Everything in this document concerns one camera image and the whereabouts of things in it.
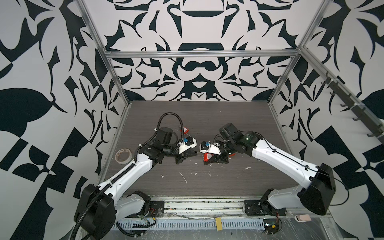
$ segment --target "red object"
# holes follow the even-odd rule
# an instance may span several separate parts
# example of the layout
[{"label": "red object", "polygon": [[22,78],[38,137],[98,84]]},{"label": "red object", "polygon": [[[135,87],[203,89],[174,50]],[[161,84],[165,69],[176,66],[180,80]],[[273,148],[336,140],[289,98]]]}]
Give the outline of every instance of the red object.
[{"label": "red object", "polygon": [[212,153],[204,153],[204,162],[208,162],[214,155]]},{"label": "red object", "polygon": [[188,128],[186,128],[186,127],[183,127],[184,128],[184,133],[188,133],[189,132],[189,129]]}]

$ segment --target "black bracket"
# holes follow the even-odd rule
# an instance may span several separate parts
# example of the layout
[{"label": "black bracket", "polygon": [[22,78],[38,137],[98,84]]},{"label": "black bracket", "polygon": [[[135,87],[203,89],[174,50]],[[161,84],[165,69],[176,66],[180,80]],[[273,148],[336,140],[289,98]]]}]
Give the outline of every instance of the black bracket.
[{"label": "black bracket", "polygon": [[276,212],[279,213],[279,216],[285,216],[286,212],[286,208],[278,209],[275,211],[265,211],[260,200],[244,200],[244,206],[245,214],[249,217],[275,215]]},{"label": "black bracket", "polygon": [[286,209],[275,209],[268,202],[268,196],[273,191],[273,189],[268,189],[260,200],[244,200],[244,212],[247,216],[266,216],[266,215],[276,215],[276,212],[280,216],[285,216]]},{"label": "black bracket", "polygon": [[162,215],[164,213],[164,204],[164,201],[151,201],[149,208],[154,210],[149,212],[149,216],[157,217],[158,215]]}]

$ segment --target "yellow tag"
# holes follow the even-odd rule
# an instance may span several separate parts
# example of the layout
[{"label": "yellow tag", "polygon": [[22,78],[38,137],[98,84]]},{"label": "yellow tag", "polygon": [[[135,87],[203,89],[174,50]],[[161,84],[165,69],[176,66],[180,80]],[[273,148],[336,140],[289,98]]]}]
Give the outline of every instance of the yellow tag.
[{"label": "yellow tag", "polygon": [[216,226],[217,226],[217,231],[223,230],[223,226],[221,225],[221,217],[215,218],[216,220]]}]

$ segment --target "aluminum frame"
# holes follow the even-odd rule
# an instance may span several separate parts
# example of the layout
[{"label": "aluminum frame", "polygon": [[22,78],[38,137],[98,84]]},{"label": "aluminum frame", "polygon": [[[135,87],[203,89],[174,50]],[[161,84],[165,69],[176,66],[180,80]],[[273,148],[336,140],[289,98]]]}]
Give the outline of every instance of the aluminum frame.
[{"label": "aluminum frame", "polygon": [[301,47],[299,49],[299,54],[309,63],[310,66],[324,79],[328,77],[331,79],[337,79],[336,76],[331,73],[331,71],[321,63],[321,61],[315,57],[315,55],[308,50],[306,47]]},{"label": "aluminum frame", "polygon": [[119,125],[116,129],[116,132],[115,132],[113,139],[112,139],[112,143],[111,143],[109,150],[108,150],[107,158],[105,159],[105,163],[104,163],[103,167],[101,168],[101,172],[99,174],[99,178],[97,181],[98,184],[101,182],[104,182],[105,175],[107,174],[107,170],[109,168],[109,165],[111,164],[111,161],[113,158],[113,153],[115,152],[116,146],[118,144],[119,138],[120,138],[122,130],[124,128],[124,124],[127,120],[129,110],[131,109],[131,105],[132,105],[132,103],[130,103],[128,106],[126,106],[122,112]]},{"label": "aluminum frame", "polygon": [[[323,2],[320,4],[320,7],[318,8],[315,16],[313,17],[313,19],[311,21],[311,24],[308,26],[308,28],[307,28],[303,38],[301,39],[301,41],[299,43],[299,45],[297,45],[296,50],[298,51],[298,53],[299,53],[299,49],[302,48],[303,46],[306,46],[307,43],[309,42],[309,40],[312,38],[313,33],[315,32],[317,27],[320,25],[321,21],[324,18],[324,14],[325,14],[325,12],[328,9],[328,6],[332,2],[333,2],[333,0],[323,0]],[[269,97],[268,103],[272,104],[273,101],[275,100],[275,98],[279,95],[279,92],[280,92],[281,88],[283,87],[283,85],[287,81],[289,74],[292,72],[292,70],[295,67],[295,65],[296,65],[297,61],[299,60],[299,58],[300,58],[300,56],[298,54],[294,58],[291,59],[291,61],[289,62],[289,64],[285,68],[282,76],[278,80],[277,85],[274,88],[271,96]]]},{"label": "aluminum frame", "polygon": [[282,127],[282,125],[280,124],[279,119],[277,118],[278,115],[277,115],[277,113],[276,113],[275,107],[274,107],[273,105],[271,105],[271,104],[268,104],[268,106],[269,106],[269,109],[271,110],[273,119],[274,119],[275,122],[276,122],[277,128],[279,129],[279,132],[280,132],[280,134],[281,134],[281,137],[283,138],[283,141],[284,141],[284,143],[285,143],[285,146],[287,147],[287,151],[288,151],[288,153],[291,154],[291,155],[294,155],[293,152],[292,152],[292,148],[291,148],[291,146],[290,146],[290,144],[289,144],[289,142],[288,142],[288,140],[287,140],[287,138],[286,138],[286,136],[285,136],[285,133],[284,133],[284,131],[283,131],[283,127]]},{"label": "aluminum frame", "polygon": [[105,67],[107,68],[108,72],[111,74],[113,83],[115,84],[116,88],[118,89],[118,92],[119,92],[122,100],[124,101],[124,104],[126,106],[128,106],[129,99],[128,99],[127,95],[125,94],[124,88],[121,85],[120,78],[117,76],[110,60],[107,59],[107,57],[105,56],[104,45],[102,44],[101,39],[99,37],[99,33],[97,32],[96,27],[93,24],[91,15],[88,12],[88,9],[86,7],[86,4],[84,3],[84,0],[74,0],[74,1],[76,2],[77,7],[79,8],[79,11],[81,13],[81,17],[85,23],[85,26],[89,30],[89,34],[91,35],[92,40],[95,42],[95,45],[99,51],[99,54],[101,56],[101,59],[104,62]]},{"label": "aluminum frame", "polygon": [[295,56],[297,50],[202,50],[202,51],[105,51],[113,58],[188,58],[188,57],[255,57],[255,56]]}]

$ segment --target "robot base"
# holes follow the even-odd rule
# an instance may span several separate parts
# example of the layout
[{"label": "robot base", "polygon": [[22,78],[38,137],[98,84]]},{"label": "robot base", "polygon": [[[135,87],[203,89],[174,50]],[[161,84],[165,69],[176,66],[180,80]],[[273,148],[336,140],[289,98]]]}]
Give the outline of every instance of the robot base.
[{"label": "robot base", "polygon": [[272,191],[273,189],[268,189],[260,200],[245,200],[244,201],[245,214],[250,217],[265,216],[265,215],[275,216],[276,213],[278,213],[279,216],[285,216],[285,212],[286,212],[285,208],[275,209],[267,201],[268,195]]}]

